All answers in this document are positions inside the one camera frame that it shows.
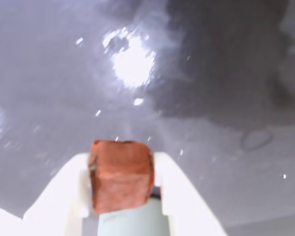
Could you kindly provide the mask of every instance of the gray surface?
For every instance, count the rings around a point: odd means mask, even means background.
[[[123,27],[156,53],[140,88],[102,44]],[[295,0],[0,0],[0,207],[116,137],[168,152],[227,227],[295,215]]]

